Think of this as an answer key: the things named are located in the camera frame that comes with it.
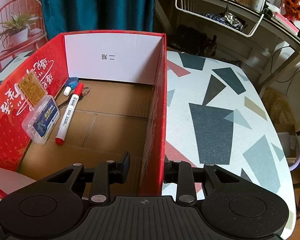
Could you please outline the cluttered white desk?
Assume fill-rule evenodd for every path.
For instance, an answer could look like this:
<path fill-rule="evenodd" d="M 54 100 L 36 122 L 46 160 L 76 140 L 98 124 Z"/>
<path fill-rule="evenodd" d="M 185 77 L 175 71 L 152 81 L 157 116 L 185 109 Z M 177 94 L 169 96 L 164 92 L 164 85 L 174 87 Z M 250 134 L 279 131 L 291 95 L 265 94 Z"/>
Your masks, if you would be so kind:
<path fill-rule="evenodd" d="M 156 0 L 164 31 L 185 25 L 216 39 L 215 57 L 239 61 L 256 86 L 290 84 L 300 74 L 300 37 L 234 0 Z"/>

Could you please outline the teal blue curtain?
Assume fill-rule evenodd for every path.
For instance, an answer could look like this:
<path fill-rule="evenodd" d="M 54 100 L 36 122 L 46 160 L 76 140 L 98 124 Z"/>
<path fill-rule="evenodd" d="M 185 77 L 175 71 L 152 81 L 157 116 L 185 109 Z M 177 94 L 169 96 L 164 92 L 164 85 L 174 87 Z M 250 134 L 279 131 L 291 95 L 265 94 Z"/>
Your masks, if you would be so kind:
<path fill-rule="evenodd" d="M 155 0 L 41 0 L 47 38 L 83 30 L 152 31 Z"/>

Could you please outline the red white marker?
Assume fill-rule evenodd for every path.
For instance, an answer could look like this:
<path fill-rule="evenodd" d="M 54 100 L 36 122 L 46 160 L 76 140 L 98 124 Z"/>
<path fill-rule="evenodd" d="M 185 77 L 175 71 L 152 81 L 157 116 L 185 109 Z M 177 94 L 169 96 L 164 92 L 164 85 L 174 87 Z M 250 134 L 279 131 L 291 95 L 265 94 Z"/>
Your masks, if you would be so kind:
<path fill-rule="evenodd" d="M 69 100 L 67 108 L 62 117 L 61 123 L 59 125 L 57 135 L 55 137 L 55 143 L 57 145 L 62 145 L 65 141 L 65 137 L 66 137 L 67 131 L 69 129 L 72 116 L 75 112 L 75 108 L 79 101 L 79 97 L 82 94 L 83 87 L 84 87 L 84 84 L 79 82 L 77 87 L 74 90 L 73 95 L 71 96 L 71 98 Z"/>

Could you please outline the printed living room backdrop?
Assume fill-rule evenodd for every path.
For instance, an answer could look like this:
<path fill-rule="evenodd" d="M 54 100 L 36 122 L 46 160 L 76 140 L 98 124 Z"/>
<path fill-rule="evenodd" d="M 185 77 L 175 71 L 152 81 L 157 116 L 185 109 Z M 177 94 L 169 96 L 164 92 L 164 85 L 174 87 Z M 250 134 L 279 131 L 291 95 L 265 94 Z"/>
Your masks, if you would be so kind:
<path fill-rule="evenodd" d="M 0 0 L 0 81 L 46 42 L 40 0 Z"/>

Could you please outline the gold card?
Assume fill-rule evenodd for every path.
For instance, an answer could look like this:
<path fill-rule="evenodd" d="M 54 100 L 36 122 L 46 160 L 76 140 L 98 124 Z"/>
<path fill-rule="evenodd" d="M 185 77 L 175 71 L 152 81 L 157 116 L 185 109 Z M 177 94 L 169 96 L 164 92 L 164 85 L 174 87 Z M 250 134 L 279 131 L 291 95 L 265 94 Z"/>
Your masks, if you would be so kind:
<path fill-rule="evenodd" d="M 17 83 L 17 87 L 21 95 L 32 108 L 36 108 L 47 95 L 46 89 L 33 70 L 26 73 Z"/>

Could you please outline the red cardboard box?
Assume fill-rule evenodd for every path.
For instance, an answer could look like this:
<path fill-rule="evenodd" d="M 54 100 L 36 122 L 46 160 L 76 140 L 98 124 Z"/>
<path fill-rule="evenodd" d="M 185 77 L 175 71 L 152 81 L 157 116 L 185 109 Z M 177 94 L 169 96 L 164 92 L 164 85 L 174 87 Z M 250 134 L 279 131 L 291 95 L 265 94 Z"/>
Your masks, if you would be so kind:
<path fill-rule="evenodd" d="M 60 105 L 69 77 L 89 88 L 61 145 L 53 130 L 43 145 L 22 123 L 32 106 L 18 90 L 29 72 Z M 166 36 L 139 31 L 61 33 L 0 84 L 0 198 L 73 163 L 95 167 L 131 155 L 127 181 L 113 195 L 161 194 L 166 137 Z"/>

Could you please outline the geometric patterned tablecloth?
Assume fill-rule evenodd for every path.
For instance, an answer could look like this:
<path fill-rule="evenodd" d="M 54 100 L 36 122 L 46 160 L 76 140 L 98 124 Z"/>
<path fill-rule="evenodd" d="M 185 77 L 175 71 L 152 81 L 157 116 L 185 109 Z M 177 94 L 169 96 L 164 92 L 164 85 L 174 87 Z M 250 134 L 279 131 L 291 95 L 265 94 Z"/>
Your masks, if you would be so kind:
<path fill-rule="evenodd" d="M 216 164 L 280 196 L 296 223 L 293 182 L 275 127 L 254 85 L 233 64 L 167 52 L 165 154 L 194 167 Z"/>

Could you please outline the pink book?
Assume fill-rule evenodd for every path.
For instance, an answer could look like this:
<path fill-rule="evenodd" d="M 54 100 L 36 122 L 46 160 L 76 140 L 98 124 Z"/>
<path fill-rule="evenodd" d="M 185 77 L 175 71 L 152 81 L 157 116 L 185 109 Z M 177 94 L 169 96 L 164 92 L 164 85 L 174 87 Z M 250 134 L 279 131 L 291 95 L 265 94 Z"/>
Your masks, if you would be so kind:
<path fill-rule="evenodd" d="M 274 12 L 273 20 L 276 20 L 277 22 L 282 24 L 286 29 L 291 31 L 294 35 L 298 35 L 299 29 L 294 24 L 292 24 L 289 20 L 287 20 L 284 16 L 282 16 L 280 13 Z"/>

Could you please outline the white plastic basin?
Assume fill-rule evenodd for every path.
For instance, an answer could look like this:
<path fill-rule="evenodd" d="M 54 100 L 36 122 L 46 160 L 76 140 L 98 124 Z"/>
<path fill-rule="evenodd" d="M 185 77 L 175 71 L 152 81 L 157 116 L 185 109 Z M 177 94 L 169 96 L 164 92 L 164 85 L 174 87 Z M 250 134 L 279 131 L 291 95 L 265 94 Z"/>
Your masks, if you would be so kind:
<path fill-rule="evenodd" d="M 300 144 L 297 136 L 289 136 L 289 153 L 286 154 L 289 170 L 293 171 L 300 164 Z"/>

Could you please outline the clear plastic toothpick box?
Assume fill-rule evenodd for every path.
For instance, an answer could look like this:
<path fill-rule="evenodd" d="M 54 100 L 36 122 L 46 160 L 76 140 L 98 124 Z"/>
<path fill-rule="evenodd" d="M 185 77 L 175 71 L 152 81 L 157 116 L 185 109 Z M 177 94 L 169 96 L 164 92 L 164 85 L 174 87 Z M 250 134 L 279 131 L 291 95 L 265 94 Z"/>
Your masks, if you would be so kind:
<path fill-rule="evenodd" d="M 60 116 L 61 113 L 54 97 L 46 95 L 38 105 L 28 113 L 21 126 L 33 142 L 44 145 Z"/>

